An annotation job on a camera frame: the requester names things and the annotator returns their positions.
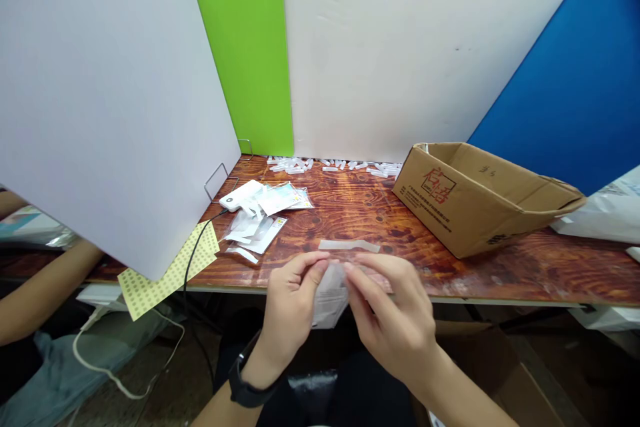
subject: person's arm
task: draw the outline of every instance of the person's arm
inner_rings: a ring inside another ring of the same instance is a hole
[[[103,252],[86,240],[0,300],[0,346],[40,328],[82,283]]]
[[[385,276],[395,292],[394,303],[365,272],[345,264],[360,339],[380,365],[447,427],[517,427],[438,346],[433,308],[415,267],[375,254],[358,254],[356,262]]]
[[[265,321],[240,373],[258,390],[270,387],[305,343],[313,320],[313,298],[327,269],[329,252],[309,252],[274,269],[267,288]],[[254,427],[262,406],[245,408],[231,400],[229,381],[216,392],[193,427]]]
[[[0,220],[27,205],[29,204],[13,192],[8,190],[0,192]]]

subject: black cable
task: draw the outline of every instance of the black cable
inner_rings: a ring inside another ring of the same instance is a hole
[[[211,378],[211,390],[213,391],[214,394],[215,394],[215,382],[214,382],[214,376],[213,376],[213,369],[211,367],[211,361],[209,359],[207,349],[205,349],[205,346],[200,341],[198,334],[195,332],[195,326],[193,325],[193,320],[189,315],[189,302],[187,301],[187,279],[189,278],[189,267],[191,267],[191,260],[193,260],[193,255],[195,254],[195,250],[198,248],[200,237],[202,237],[202,234],[205,233],[205,230],[207,229],[207,227],[209,226],[212,220],[218,218],[222,214],[226,214],[228,211],[229,210],[227,209],[223,209],[222,212],[218,213],[216,216],[213,216],[212,218],[207,220],[207,223],[205,224],[205,226],[202,227],[202,230],[200,231],[200,235],[198,235],[198,240],[195,241],[195,245],[193,246],[193,250],[191,251],[191,257],[189,257],[189,263],[187,263],[187,270],[185,271],[185,283],[182,287],[183,300],[185,304],[185,315],[187,316],[189,327],[191,327],[191,333],[193,334],[193,338],[195,339],[196,344],[198,344],[198,346],[200,347],[200,350],[202,350],[202,353],[205,356],[205,359],[207,361],[207,367],[209,369],[209,377]]]

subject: person's leg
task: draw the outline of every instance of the person's leg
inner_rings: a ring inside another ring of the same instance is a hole
[[[332,427],[416,425],[408,389],[367,350],[341,363],[328,418]]]
[[[78,351],[88,363],[116,373],[167,325],[155,312],[147,312],[136,322],[124,312],[107,314],[81,335]],[[36,332],[43,365],[0,408],[0,426],[54,426],[108,380],[106,374],[89,370],[76,360],[74,339],[75,335],[68,335],[52,340],[48,334]]]
[[[237,312],[225,327],[215,367],[216,392],[229,379],[229,371],[238,355],[262,328],[263,318],[264,313],[257,308],[243,309]],[[304,425],[304,419],[304,412],[284,377],[262,409],[257,427],[300,427]]]

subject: wrist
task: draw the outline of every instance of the wrist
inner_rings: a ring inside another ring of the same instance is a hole
[[[247,363],[240,372],[240,378],[258,390],[265,390],[278,380],[286,367],[287,365],[283,365],[282,362],[278,362],[268,355],[261,342],[261,337],[259,337]]]
[[[449,355],[435,344],[419,376],[411,385],[407,385],[408,389],[426,407],[433,398],[433,393],[441,387],[443,380],[449,377],[452,365],[454,364]]]

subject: open cardboard box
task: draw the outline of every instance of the open cardboard box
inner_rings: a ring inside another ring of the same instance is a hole
[[[417,143],[393,193],[458,257],[513,242],[586,203],[568,183],[466,143]]]
[[[458,367],[520,427],[564,427],[501,330],[480,322],[437,320],[436,336]],[[419,417],[419,425],[430,425],[428,416]]]

